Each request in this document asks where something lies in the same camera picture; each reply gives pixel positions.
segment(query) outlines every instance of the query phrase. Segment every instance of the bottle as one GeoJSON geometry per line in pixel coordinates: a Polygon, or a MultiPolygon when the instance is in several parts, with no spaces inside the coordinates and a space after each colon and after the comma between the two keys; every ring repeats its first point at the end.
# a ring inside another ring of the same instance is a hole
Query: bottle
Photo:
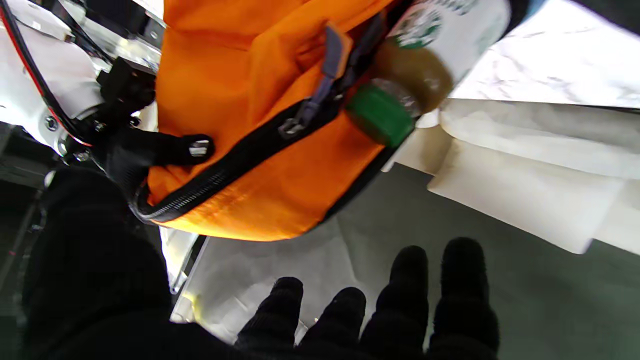
{"type": "Polygon", "coordinates": [[[373,80],[348,103],[350,119],[376,142],[400,145],[418,117],[437,108],[487,48],[515,26],[511,5],[526,10],[528,2],[414,0],[379,46],[373,80]]]}

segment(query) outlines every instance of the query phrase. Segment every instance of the green bottle cap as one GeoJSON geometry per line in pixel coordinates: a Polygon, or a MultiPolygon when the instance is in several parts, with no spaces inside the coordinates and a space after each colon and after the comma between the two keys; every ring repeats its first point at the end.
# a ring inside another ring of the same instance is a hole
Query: green bottle cap
{"type": "Polygon", "coordinates": [[[373,84],[361,86],[346,109],[360,130],[385,146],[399,146],[415,127],[404,106],[373,84]]]}

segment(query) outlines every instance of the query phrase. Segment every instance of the brown liquid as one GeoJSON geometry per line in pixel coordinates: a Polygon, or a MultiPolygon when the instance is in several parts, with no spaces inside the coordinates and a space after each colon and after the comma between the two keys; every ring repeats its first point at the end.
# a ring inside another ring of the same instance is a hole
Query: brown liquid
{"type": "Polygon", "coordinates": [[[405,49],[388,38],[378,48],[373,65],[374,77],[401,85],[428,113],[440,105],[453,90],[449,71],[425,48],[405,49]]]}

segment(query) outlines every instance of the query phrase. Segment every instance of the black cable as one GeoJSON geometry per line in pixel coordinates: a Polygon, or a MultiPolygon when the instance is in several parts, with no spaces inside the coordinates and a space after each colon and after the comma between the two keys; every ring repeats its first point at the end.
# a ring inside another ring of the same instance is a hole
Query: black cable
{"type": "Polygon", "coordinates": [[[57,6],[52,6],[51,13],[57,16],[62,22],[64,22],[73,32],[76,37],[81,38],[82,40],[89,43],[93,51],[104,61],[108,63],[113,63],[113,58],[109,55],[105,50],[103,50],[98,44],[96,44],[91,37],[82,29],[80,24],[69,14],[67,9],[62,5],[60,0],[56,0],[57,6]]]}
{"type": "Polygon", "coordinates": [[[60,103],[51,92],[51,89],[49,89],[49,87],[47,86],[47,83],[44,81],[44,78],[38,70],[35,61],[33,61],[33,58],[31,57],[31,53],[29,52],[29,49],[24,42],[24,38],[20,33],[18,24],[16,23],[13,17],[13,13],[11,12],[11,8],[7,4],[6,0],[0,0],[0,15],[2,15],[2,22],[4,23],[4,27],[6,28],[7,34],[9,34],[9,38],[11,39],[13,46],[18,52],[18,56],[20,56],[25,69],[29,72],[29,75],[31,75],[31,79],[38,88],[42,99],[49,107],[51,113],[54,115],[60,125],[64,127],[65,130],[67,130],[70,136],[84,145],[91,146],[87,139],[81,135],[82,131],[78,128],[78,126],[74,124],[71,119],[69,119],[64,110],[62,110],[60,103]]]}

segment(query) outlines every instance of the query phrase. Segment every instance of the label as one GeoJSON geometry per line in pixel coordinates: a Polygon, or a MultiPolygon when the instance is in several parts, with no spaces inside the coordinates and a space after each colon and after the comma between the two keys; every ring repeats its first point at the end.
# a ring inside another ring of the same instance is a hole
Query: label
{"type": "Polygon", "coordinates": [[[457,84],[509,25],[508,0],[416,0],[389,37],[405,49],[426,48],[457,84]]]}

